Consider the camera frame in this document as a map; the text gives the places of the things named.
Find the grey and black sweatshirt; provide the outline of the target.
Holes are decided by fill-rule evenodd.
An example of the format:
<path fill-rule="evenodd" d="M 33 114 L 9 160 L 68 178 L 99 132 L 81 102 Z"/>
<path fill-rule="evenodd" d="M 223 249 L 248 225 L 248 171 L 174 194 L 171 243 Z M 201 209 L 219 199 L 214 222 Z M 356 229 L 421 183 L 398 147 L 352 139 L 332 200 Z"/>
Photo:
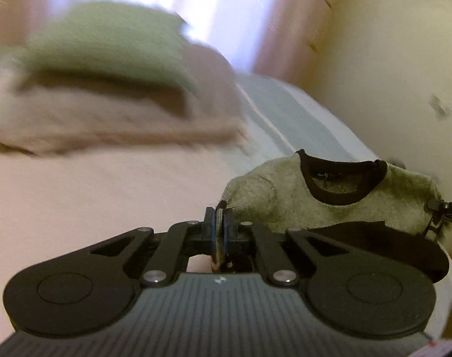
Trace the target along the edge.
<path fill-rule="evenodd" d="M 269 160 L 232 179 L 222 195 L 236 221 L 282 233 L 297 226 L 412 265 L 437 283 L 450 265 L 427 239 L 434 181 L 384 160 L 336 162 L 309 156 Z"/>

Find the pink and grey bedspread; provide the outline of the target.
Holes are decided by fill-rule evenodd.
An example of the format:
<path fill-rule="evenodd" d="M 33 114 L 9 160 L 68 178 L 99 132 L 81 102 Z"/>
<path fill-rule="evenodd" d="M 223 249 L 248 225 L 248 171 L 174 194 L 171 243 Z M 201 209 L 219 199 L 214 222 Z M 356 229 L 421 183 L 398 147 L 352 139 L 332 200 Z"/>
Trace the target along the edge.
<path fill-rule="evenodd" d="M 200 220 L 233 177 L 299 149 L 335 161 L 375 159 L 301 89 L 258 75 L 236 84 L 246 115 L 240 145 L 0 155 L 0 343 L 12 333 L 4 287 L 26 267 L 139 226 L 162 232 Z"/>

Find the folded beige blanket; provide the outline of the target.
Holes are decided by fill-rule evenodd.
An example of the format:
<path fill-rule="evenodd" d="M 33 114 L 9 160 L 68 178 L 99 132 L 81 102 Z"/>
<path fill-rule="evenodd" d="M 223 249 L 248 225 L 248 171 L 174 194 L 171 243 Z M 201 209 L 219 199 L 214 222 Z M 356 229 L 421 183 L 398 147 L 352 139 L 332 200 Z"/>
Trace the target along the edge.
<path fill-rule="evenodd" d="M 113 77 L 29 73 L 16 65 L 17 54 L 0 53 L 0 152 L 229 144 L 244 136 L 234 71 L 212 48 L 191 44 L 183 53 L 194 93 Z"/>

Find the green pillow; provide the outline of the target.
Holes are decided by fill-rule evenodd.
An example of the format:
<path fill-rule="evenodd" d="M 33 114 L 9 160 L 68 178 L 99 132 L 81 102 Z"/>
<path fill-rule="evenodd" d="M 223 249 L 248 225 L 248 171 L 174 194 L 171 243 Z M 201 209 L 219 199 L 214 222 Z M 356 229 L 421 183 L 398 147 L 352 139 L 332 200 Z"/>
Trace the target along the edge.
<path fill-rule="evenodd" d="M 92 73 L 194 92 L 184 57 L 184 20 L 166 10 L 113 1 L 76 5 L 35 34 L 21 60 L 32 71 Z"/>

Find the pink window curtain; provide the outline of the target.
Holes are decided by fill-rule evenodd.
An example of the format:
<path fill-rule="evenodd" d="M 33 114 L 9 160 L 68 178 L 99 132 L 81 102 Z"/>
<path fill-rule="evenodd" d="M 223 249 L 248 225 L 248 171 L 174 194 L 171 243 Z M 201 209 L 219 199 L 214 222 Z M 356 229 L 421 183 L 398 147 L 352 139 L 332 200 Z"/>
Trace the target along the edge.
<path fill-rule="evenodd" d="M 0 53 L 17 51 L 80 3 L 126 2 L 166 10 L 185 22 L 188 43 L 212 46 L 242 72 L 299 82 L 313 65 L 335 0 L 0 0 Z"/>

